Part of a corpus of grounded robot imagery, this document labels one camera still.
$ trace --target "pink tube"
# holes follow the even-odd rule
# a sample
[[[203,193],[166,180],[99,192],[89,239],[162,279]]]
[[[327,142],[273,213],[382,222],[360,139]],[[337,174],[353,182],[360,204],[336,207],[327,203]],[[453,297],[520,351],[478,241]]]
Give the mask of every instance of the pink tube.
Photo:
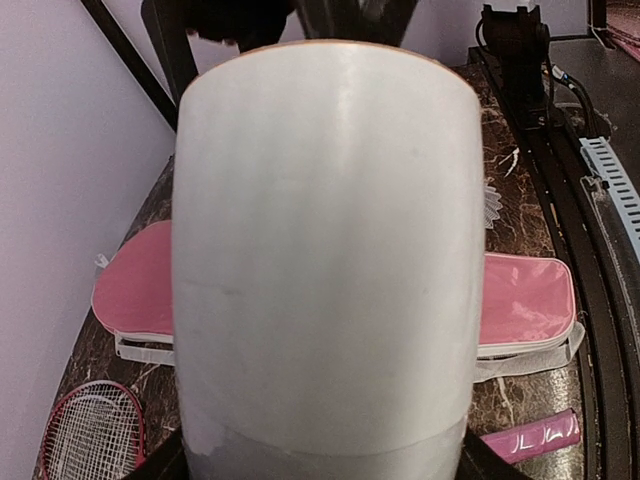
[[[513,464],[575,445],[580,441],[578,416],[565,410],[553,417],[485,435],[482,440],[505,462]]]

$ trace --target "racket strings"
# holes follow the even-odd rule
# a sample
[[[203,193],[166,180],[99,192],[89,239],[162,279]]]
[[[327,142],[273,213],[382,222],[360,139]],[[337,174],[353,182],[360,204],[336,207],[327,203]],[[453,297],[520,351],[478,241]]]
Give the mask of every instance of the racket strings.
[[[52,418],[44,445],[51,480],[116,480],[132,472],[140,452],[139,412],[120,388],[90,384]]]

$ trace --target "black pole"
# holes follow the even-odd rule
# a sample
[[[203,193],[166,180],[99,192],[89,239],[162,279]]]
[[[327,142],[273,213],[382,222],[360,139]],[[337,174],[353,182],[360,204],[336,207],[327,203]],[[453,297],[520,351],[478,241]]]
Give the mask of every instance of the black pole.
[[[178,110],[101,0],[80,0],[118,56],[175,131]]]

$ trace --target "white wall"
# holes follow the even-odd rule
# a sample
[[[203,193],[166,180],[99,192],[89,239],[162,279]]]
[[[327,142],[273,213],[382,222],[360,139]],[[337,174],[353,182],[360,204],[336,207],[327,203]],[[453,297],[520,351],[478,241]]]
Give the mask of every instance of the white wall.
[[[103,0],[118,20],[149,67],[166,87],[162,68],[140,18],[141,0]],[[420,0],[402,46],[436,58],[448,65],[466,63],[467,49],[475,45],[474,29],[486,0]],[[587,32],[588,0],[538,0],[543,21],[554,36],[582,35]],[[295,15],[291,15],[282,36],[283,42],[304,38]],[[191,39],[200,72],[233,58],[235,47],[225,47],[200,39]]]
[[[0,477],[30,478],[61,374],[174,135],[77,0],[0,3]]]

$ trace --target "marble table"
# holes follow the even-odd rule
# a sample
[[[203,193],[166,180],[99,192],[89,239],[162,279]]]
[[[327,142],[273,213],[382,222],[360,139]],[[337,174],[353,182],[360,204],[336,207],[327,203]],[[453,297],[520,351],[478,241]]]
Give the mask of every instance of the marble table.
[[[487,231],[487,251],[550,257],[551,237],[525,167],[513,163],[515,140],[480,67],[456,71],[476,90],[482,104],[485,176],[502,195],[504,208],[493,230]],[[147,225],[171,218],[173,162],[170,161],[135,219],[127,239]],[[89,313],[60,382],[56,402],[90,380],[109,379],[128,386],[139,398],[147,429],[146,449],[153,452],[180,425],[173,369],[121,360],[114,339]],[[469,424],[478,434],[504,430],[550,416],[566,408],[581,415],[580,379],[576,361],[569,366],[526,377],[490,380],[476,385]],[[518,465],[534,479],[583,478],[582,444]],[[41,479],[36,467],[34,479]]]

